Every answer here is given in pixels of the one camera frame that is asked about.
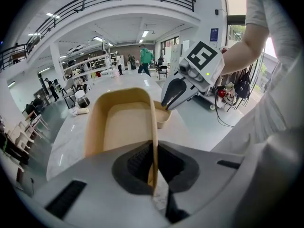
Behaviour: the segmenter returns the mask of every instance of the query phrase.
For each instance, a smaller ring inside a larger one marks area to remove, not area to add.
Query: human arm
[[[246,30],[240,42],[223,54],[222,75],[242,70],[261,54],[269,35],[263,0],[246,0]]]
[[[225,66],[221,74],[237,72],[252,64],[260,56],[268,35],[268,28],[247,24],[242,40],[223,54]]]

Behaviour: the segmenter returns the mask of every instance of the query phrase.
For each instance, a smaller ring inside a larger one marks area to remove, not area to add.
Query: person in green shirt
[[[154,56],[146,48],[145,44],[141,44],[139,47],[141,48],[141,61],[140,61],[140,65],[138,68],[138,73],[139,74],[142,73],[142,71],[144,69],[145,73],[151,77],[150,72],[149,72],[149,64],[154,59]]]

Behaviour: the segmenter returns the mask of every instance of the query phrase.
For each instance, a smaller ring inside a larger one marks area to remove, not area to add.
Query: robotic arm
[[[224,67],[221,50],[202,41],[194,43],[183,55],[179,68],[166,80],[161,92],[161,105],[173,110],[198,92],[213,86]]]

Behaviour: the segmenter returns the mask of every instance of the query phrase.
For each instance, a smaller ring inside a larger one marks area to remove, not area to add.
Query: white column
[[[52,55],[54,68],[55,68],[59,83],[60,83],[61,87],[64,88],[67,85],[67,81],[66,81],[66,77],[65,77],[65,74],[63,71],[62,64],[60,62],[60,52],[59,52],[58,44],[55,42],[51,43],[50,49],[51,49],[51,55]]]

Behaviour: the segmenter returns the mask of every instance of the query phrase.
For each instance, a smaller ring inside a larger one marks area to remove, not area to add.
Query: poster
[[[218,30],[218,28],[211,29],[211,32],[210,32],[210,41],[218,41],[218,37],[219,37],[219,30]]]
[[[210,32],[210,43],[209,45],[213,48],[217,48],[218,46],[218,37],[219,37],[219,30],[218,28],[212,28]]]

